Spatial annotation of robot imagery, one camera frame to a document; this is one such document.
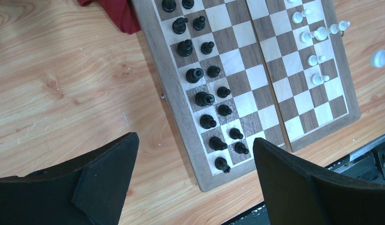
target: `black chess piece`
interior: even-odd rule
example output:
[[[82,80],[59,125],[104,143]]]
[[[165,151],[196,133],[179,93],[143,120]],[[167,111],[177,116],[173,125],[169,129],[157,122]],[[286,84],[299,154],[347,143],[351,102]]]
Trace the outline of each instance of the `black chess piece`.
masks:
[[[249,154],[249,149],[247,149],[246,146],[241,142],[237,142],[234,149],[238,154]]]
[[[207,75],[212,78],[216,78],[221,72],[220,67],[211,66],[207,69]]]
[[[185,74],[185,78],[190,83],[196,83],[204,76],[204,71],[201,68],[190,69]]]
[[[211,115],[203,115],[199,119],[199,123],[205,129],[215,128],[217,126],[217,122],[213,119]]]
[[[185,30],[187,29],[186,23],[188,23],[188,18],[180,17],[177,20],[175,20],[172,25],[173,32],[176,34],[184,33]]]
[[[182,6],[184,7],[184,9],[192,9],[192,7],[194,7],[194,4],[194,0],[182,0]]]
[[[241,133],[241,131],[239,129],[232,128],[230,130],[229,134],[230,134],[230,137],[234,140],[236,140],[236,139],[242,140],[243,139],[243,134]]]
[[[209,140],[209,146],[215,151],[222,151],[228,148],[228,145],[218,137],[212,137]]]
[[[187,56],[191,55],[193,50],[194,49],[192,47],[192,41],[189,39],[187,39],[185,41],[181,41],[177,45],[177,53],[182,57],[187,57]]]
[[[214,96],[206,92],[199,92],[195,95],[195,103],[198,106],[207,106],[214,103]]]
[[[221,116],[228,116],[228,115],[231,115],[232,113],[232,110],[230,109],[229,106],[227,105],[220,105],[219,106],[219,114]]]
[[[194,29],[196,30],[203,30],[205,27],[205,21],[206,18],[202,15],[194,20],[192,25],[194,26]]]
[[[226,98],[230,94],[231,94],[231,90],[226,87],[219,87],[219,89],[217,89],[217,95],[220,98]]]
[[[214,48],[214,42],[205,42],[201,46],[201,52],[204,55],[208,55],[213,51]]]
[[[176,0],[162,0],[162,8],[167,13],[173,12],[176,9]]]
[[[231,172],[230,166],[227,164],[227,160],[225,158],[219,157],[214,161],[214,166],[221,170],[224,173]]]

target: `wooden table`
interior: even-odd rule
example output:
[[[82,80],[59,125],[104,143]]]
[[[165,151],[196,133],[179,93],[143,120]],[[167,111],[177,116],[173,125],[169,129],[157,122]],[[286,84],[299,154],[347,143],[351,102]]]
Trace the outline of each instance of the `wooden table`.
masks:
[[[362,116],[297,154],[327,165],[385,133],[385,0],[335,0]],[[263,200],[256,172],[202,193],[161,98],[142,32],[93,3],[0,1],[0,177],[24,176],[135,131],[141,143],[120,224],[220,224]]]

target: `white pawn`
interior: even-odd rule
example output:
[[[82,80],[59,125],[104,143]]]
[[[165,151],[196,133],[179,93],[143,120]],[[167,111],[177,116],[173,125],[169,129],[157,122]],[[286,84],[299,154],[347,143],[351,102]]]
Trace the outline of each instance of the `white pawn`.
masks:
[[[313,31],[313,32],[308,32],[308,31],[305,31],[303,33],[300,34],[300,40],[303,42],[303,43],[307,43],[309,42],[312,38],[315,38],[316,36],[318,36],[319,33],[318,31]]]
[[[311,82],[314,84],[314,85],[319,85],[319,84],[322,84],[323,82],[326,82],[326,81],[329,81],[330,80],[330,77],[329,76],[321,76],[319,74],[314,74],[312,77],[311,77]]]
[[[302,12],[295,12],[292,16],[292,21],[294,23],[301,23],[303,18],[308,16],[311,13],[309,9],[303,10]]]
[[[339,31],[345,31],[350,25],[351,22],[340,21],[339,24],[332,24],[330,28],[320,27],[317,29],[319,35],[316,36],[315,39],[318,41],[323,41],[328,37],[329,34],[337,34]]]
[[[311,55],[308,57],[307,62],[308,62],[308,65],[313,67],[318,63],[325,62],[325,60],[326,60],[326,57],[324,55],[321,55],[319,57],[317,57],[316,55]]]
[[[373,67],[380,68],[385,65],[385,50],[378,50],[372,54],[370,64]]]

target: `red cloth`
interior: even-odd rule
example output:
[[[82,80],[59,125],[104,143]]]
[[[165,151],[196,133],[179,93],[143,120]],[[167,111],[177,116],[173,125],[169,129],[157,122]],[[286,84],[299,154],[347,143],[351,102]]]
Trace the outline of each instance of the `red cloth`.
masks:
[[[84,7],[94,0],[77,1]],[[123,33],[133,34],[141,30],[131,0],[97,0],[97,2]]]

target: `chessboard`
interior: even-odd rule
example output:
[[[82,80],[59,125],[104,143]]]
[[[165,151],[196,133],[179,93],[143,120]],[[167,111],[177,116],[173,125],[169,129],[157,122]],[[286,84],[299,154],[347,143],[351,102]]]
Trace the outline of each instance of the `chessboard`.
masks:
[[[294,152],[359,119],[341,35],[299,40],[338,23],[332,1],[191,2],[133,1],[202,191],[255,170],[257,137]]]

